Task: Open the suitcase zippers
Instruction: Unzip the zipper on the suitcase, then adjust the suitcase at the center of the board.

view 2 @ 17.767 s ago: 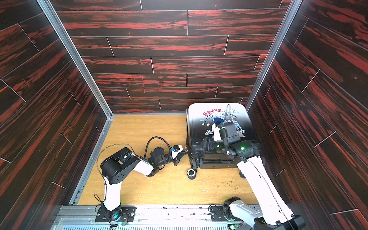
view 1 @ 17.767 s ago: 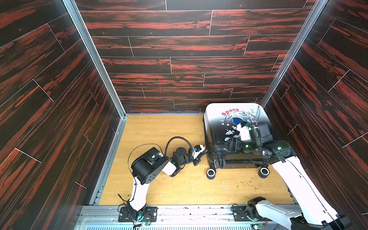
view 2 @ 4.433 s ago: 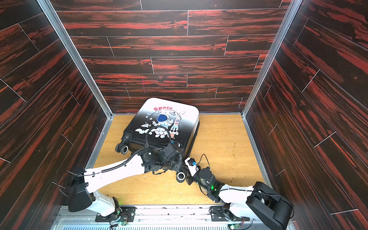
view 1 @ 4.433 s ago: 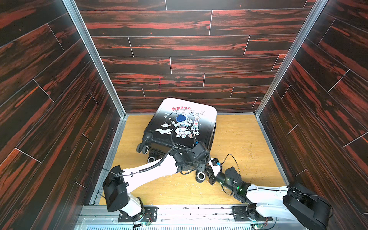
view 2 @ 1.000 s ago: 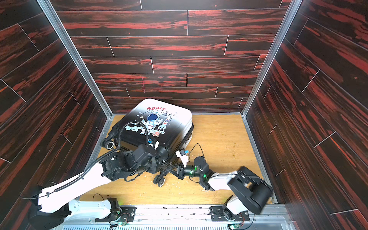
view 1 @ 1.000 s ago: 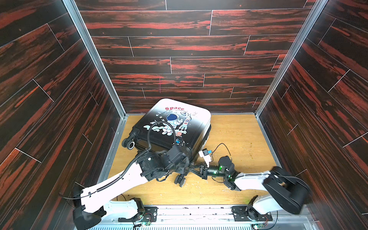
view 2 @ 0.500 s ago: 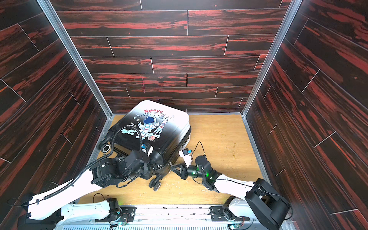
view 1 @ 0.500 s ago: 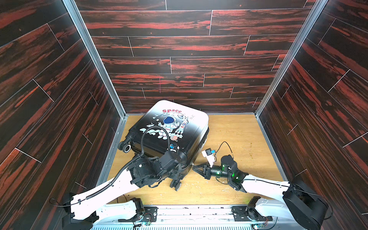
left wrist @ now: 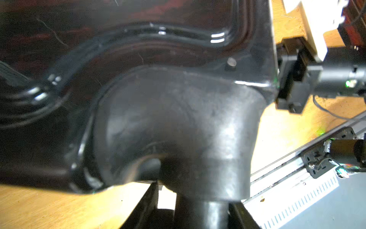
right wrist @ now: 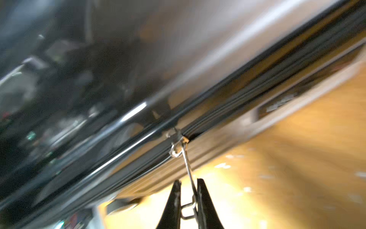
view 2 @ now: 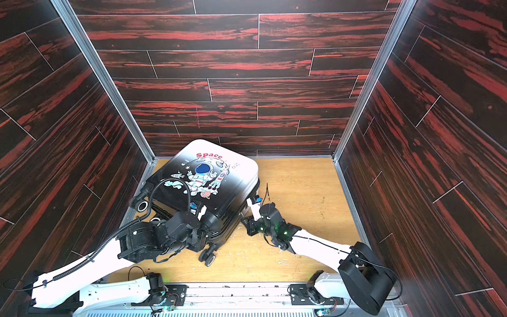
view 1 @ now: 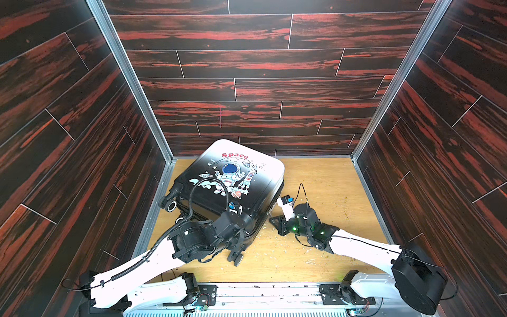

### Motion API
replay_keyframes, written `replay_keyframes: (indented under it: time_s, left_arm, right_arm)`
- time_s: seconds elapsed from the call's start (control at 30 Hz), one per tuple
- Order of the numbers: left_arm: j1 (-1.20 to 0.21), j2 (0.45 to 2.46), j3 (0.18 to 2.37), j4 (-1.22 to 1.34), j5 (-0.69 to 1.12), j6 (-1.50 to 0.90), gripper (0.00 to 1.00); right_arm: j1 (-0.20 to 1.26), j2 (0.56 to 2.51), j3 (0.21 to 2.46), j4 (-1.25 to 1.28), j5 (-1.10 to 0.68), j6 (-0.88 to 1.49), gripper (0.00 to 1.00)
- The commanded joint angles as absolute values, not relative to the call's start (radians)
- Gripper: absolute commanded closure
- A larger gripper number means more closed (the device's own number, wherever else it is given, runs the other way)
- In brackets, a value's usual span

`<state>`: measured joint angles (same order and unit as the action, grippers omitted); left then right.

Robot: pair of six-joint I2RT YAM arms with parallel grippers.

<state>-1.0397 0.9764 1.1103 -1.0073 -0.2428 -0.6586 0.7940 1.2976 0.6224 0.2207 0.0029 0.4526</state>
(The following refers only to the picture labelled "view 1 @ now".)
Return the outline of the black white astronaut suitcase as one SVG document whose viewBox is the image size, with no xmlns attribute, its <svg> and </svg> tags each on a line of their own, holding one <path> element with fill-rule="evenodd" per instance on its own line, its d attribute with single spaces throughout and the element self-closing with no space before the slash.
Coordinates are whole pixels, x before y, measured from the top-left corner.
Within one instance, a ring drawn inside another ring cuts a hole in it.
<svg viewBox="0 0 507 317">
<path fill-rule="evenodd" d="M 214 221 L 222 213 L 230 212 L 230 202 L 238 202 L 241 207 L 237 214 L 248 214 L 255 225 L 248 232 L 240 254 L 229 250 L 228 261 L 239 265 L 242 253 L 253 243 L 280 197 L 284 173 L 285 166 L 280 160 L 220 139 L 175 179 L 159 206 L 168 212 L 179 209 L 177 224 Z"/>
</svg>

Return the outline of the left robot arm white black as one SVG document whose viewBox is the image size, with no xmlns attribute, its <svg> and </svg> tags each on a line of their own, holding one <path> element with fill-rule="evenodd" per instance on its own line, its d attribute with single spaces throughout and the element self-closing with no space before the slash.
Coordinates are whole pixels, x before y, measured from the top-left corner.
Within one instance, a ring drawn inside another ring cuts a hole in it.
<svg viewBox="0 0 507 317">
<path fill-rule="evenodd" d="M 151 280 L 194 260 L 212 260 L 224 249 L 240 252 L 254 226 L 232 212 L 222 213 L 215 221 L 175 224 L 149 251 L 117 268 L 89 276 L 82 289 L 87 301 L 79 307 L 79 316 L 123 316 L 158 304 L 193 303 L 200 296 L 194 275 L 183 274 L 158 283 Z"/>
</svg>

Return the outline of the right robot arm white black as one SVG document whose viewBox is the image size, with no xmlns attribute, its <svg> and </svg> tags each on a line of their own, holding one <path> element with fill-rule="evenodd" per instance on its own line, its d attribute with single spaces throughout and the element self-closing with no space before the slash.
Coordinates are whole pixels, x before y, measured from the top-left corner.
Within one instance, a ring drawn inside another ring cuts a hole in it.
<svg viewBox="0 0 507 317">
<path fill-rule="evenodd" d="M 436 312 L 448 279 L 419 245 L 402 247 L 352 235 L 322 223 L 308 203 L 297 205 L 288 195 L 279 198 L 277 204 L 283 214 L 269 221 L 281 236 L 305 237 L 307 247 L 354 258 L 382 271 L 373 275 L 349 271 L 338 286 L 321 292 L 326 305 L 338 298 L 349 305 L 366 306 L 372 298 L 380 297 L 403 301 L 422 314 Z"/>
</svg>

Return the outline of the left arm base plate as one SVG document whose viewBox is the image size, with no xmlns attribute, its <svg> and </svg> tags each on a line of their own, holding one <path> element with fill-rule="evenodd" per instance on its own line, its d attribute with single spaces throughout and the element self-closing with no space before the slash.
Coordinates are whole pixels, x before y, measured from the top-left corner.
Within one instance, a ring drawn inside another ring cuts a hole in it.
<svg viewBox="0 0 507 317">
<path fill-rule="evenodd" d="M 177 303 L 165 302 L 162 306 L 215 306 L 217 301 L 217 289 L 215 284 L 199 284 L 199 290 L 188 294 L 183 300 Z"/>
</svg>

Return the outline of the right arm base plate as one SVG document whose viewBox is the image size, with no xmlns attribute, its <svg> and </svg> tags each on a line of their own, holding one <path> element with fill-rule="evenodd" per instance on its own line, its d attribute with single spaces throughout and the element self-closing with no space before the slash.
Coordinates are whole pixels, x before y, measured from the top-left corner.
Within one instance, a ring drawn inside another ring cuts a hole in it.
<svg viewBox="0 0 507 317">
<path fill-rule="evenodd" d="M 366 306 L 367 304 L 376 304 L 374 297 L 360 297 L 350 286 L 341 286 L 340 283 L 321 284 L 319 285 L 319 292 L 324 305 Z"/>
</svg>

